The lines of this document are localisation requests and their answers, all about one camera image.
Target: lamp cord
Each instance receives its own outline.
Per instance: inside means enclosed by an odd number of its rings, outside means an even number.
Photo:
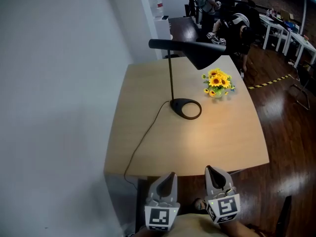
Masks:
[[[131,158],[130,158],[130,160],[129,160],[129,163],[128,163],[127,167],[126,167],[126,170],[125,170],[125,172],[124,172],[124,179],[125,179],[125,181],[128,182],[128,183],[130,183],[131,185],[133,185],[134,188],[135,188],[135,190],[137,190],[136,186],[135,186],[132,182],[130,182],[130,181],[128,181],[128,180],[126,179],[126,173],[127,173],[127,171],[128,171],[128,168],[129,168],[130,164],[132,163],[133,157],[134,157],[134,155],[135,155],[137,149],[139,148],[140,144],[142,144],[142,142],[143,142],[144,138],[146,137],[147,133],[150,131],[150,129],[152,128],[152,126],[153,126],[154,123],[156,122],[156,119],[158,118],[158,115],[159,115],[159,113],[160,113],[162,107],[165,105],[165,103],[168,103],[168,102],[169,102],[169,101],[165,101],[165,102],[161,105],[161,107],[160,107],[160,109],[159,109],[159,111],[158,111],[158,113],[157,113],[157,115],[156,115],[156,117],[155,117],[155,119],[154,119],[154,122],[152,122],[152,124],[150,125],[150,127],[147,129],[147,131],[146,131],[145,134],[143,135],[142,139],[141,139],[140,142],[138,143],[137,147],[135,148],[134,152],[132,153],[132,156],[131,156]]]

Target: yellow black tape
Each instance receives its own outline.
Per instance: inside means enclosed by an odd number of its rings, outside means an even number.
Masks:
[[[253,86],[253,87],[248,87],[248,89],[261,88],[261,87],[263,87],[263,86],[267,86],[267,85],[272,84],[272,83],[274,83],[274,82],[281,81],[282,79],[285,79],[285,78],[288,78],[288,77],[290,77],[290,75],[286,75],[286,76],[277,78],[277,79],[275,79],[275,80],[273,80],[273,81],[269,81],[269,82],[267,82],[267,83],[259,84],[259,85]]]

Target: wooden floor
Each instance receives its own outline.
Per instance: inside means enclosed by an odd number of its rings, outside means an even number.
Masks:
[[[170,23],[174,40],[194,41],[197,38],[190,18],[170,19]],[[296,74],[281,53],[255,45],[250,49],[247,67],[246,86]],[[293,82],[294,79],[287,78],[250,90],[270,163],[243,170],[232,177],[241,197],[241,222],[273,232],[285,197],[292,195],[287,235],[316,236],[316,99],[310,94],[310,111],[295,103],[293,95],[297,91],[294,88],[289,91]],[[204,176],[178,178],[178,202],[183,210],[195,198],[204,198],[205,192]]]

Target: flower bouquet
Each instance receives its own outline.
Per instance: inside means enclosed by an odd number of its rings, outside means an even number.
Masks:
[[[204,89],[210,97],[219,98],[223,94],[227,95],[228,91],[235,91],[235,86],[232,83],[232,76],[226,74],[220,69],[213,69],[208,72],[208,78],[205,74],[202,75],[202,79],[207,79],[204,81],[208,85],[208,88]]]

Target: table leg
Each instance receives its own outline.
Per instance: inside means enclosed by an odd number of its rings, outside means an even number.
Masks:
[[[282,53],[285,53],[285,49],[286,49],[286,46],[287,46],[289,34],[290,34],[290,32],[288,31],[287,34],[286,34],[286,39],[285,39],[285,43],[284,43],[284,47],[283,47]]]
[[[288,49],[289,49],[289,47],[290,47],[291,38],[292,38],[292,37],[291,37],[291,34],[289,34],[288,39],[287,39],[286,48],[285,48],[285,53],[284,53],[285,56],[287,55]]]
[[[304,49],[304,46],[301,45],[301,48],[300,48],[300,51],[299,51],[299,53],[298,53],[296,62],[295,62],[295,64],[294,64],[294,67],[295,67],[295,68],[297,68],[298,63],[300,62],[300,59],[301,59],[301,56],[302,56],[302,53],[303,53],[303,49]]]
[[[280,47],[282,35],[283,35],[283,29],[280,30],[280,37],[278,38],[278,42],[277,42],[277,45],[276,45],[276,51],[277,52],[278,52],[278,48]]]
[[[298,52],[301,50],[301,44],[298,45],[298,48],[296,50],[296,53],[295,53],[295,56],[297,57],[298,56]]]
[[[265,37],[265,42],[263,43],[263,49],[266,49],[266,47],[267,47],[269,33],[270,33],[270,26],[268,25],[267,33],[266,33],[266,37]]]
[[[311,59],[311,64],[313,65],[316,59],[316,52],[314,53],[312,59]]]

